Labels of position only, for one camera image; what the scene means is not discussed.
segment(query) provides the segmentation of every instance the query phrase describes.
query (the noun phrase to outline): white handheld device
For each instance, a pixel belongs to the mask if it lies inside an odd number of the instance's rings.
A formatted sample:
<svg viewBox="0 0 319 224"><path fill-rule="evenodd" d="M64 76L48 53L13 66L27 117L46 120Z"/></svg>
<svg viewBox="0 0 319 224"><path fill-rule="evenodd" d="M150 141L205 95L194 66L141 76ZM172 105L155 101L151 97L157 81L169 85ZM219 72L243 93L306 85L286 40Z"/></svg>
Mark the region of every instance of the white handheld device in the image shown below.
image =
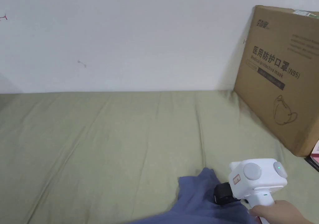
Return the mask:
<svg viewBox="0 0 319 224"><path fill-rule="evenodd" d="M280 162L273 158L248 159L232 162L228 176L232 195L246 199L253 208L256 205L274 204L271 193L287 185L287 172ZM269 224L260 218L263 224Z"/></svg>

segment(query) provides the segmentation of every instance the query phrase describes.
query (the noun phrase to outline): mask illustration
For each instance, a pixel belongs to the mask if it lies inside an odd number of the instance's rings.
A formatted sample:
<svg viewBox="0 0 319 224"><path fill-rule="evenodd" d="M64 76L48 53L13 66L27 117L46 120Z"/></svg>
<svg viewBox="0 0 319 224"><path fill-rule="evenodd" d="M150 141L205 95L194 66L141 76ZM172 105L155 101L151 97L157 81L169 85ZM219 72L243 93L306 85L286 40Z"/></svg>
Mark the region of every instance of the mask illustration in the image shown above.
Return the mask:
<svg viewBox="0 0 319 224"><path fill-rule="evenodd" d="M297 119L298 114L291 112L288 104L283 100L282 95L279 95L274 102L274 119L278 125L285 125Z"/></svg>

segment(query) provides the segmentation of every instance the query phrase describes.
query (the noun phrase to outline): blue cloth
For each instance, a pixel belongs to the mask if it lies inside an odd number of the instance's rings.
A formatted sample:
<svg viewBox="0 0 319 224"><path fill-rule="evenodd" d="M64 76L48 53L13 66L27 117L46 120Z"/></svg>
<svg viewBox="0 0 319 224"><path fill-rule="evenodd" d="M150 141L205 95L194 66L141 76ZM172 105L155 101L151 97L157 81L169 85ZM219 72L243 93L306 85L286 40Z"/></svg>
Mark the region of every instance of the blue cloth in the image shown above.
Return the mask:
<svg viewBox="0 0 319 224"><path fill-rule="evenodd" d="M247 208L240 202L224 206L214 203L214 188L219 183L214 171L208 168L204 168L196 177L181 177L177 202L170 211L133 224L255 224Z"/></svg>

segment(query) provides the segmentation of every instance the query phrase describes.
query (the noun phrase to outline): wall mark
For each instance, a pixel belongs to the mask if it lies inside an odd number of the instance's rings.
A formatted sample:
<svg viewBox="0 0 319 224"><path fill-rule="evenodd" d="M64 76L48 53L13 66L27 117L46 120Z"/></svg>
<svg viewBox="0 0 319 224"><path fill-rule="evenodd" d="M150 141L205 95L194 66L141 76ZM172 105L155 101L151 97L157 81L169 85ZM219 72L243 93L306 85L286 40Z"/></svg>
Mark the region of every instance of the wall mark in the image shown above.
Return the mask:
<svg viewBox="0 0 319 224"><path fill-rule="evenodd" d="M83 62L81 62L80 60L78 60L78 63L79 63L79 64L83 64L83 65L84 65L84 68L86 68L86 67L87 67L87 65L86 65L86 64L84 64Z"/></svg>
<svg viewBox="0 0 319 224"><path fill-rule="evenodd" d="M4 16L0 17L0 21L1 21L1 19L3 19L3 18L5 18L6 20L8 20L6 14L4 14Z"/></svg>

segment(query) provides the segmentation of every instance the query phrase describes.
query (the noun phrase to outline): black object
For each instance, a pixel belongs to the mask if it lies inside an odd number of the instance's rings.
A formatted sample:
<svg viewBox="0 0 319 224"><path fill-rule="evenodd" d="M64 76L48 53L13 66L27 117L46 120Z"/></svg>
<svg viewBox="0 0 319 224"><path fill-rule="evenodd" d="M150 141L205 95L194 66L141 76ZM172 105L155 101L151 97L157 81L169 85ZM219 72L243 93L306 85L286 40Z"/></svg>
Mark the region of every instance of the black object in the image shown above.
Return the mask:
<svg viewBox="0 0 319 224"><path fill-rule="evenodd" d="M316 162L314 162L314 160L312 160L312 158L310 156L306 157L305 160L314 168L319 172L319 167L317 165Z"/></svg>
<svg viewBox="0 0 319 224"><path fill-rule="evenodd" d="M226 205L231 202L240 201L232 196L229 183L218 184L214 189L215 203L218 205Z"/></svg>

